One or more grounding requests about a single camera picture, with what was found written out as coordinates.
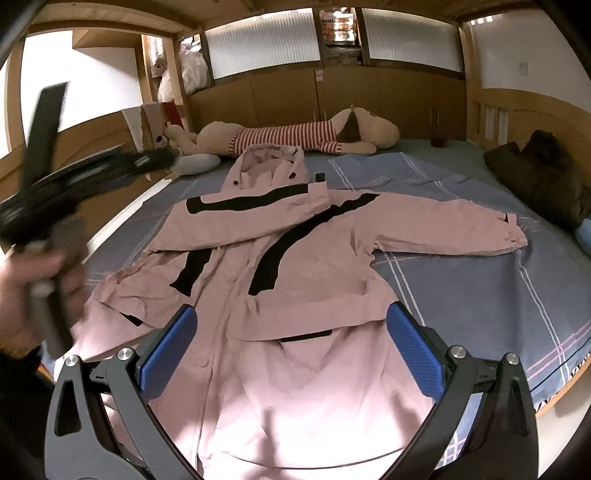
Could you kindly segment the person's left hand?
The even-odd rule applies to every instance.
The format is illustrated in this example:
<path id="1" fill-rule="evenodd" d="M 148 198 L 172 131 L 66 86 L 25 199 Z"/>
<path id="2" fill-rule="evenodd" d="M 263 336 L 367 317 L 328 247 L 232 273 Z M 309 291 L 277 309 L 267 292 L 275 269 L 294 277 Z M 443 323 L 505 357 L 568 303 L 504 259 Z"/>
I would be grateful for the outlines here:
<path id="1" fill-rule="evenodd" d="M 57 277 L 71 324 L 77 323 L 85 311 L 87 257 L 86 242 L 74 247 L 76 262 L 65 264 L 62 251 L 40 249 L 11 251 L 1 263 L 1 352 L 12 358 L 23 358 L 39 347 L 44 337 L 31 315 L 30 287 L 37 281 Z"/>

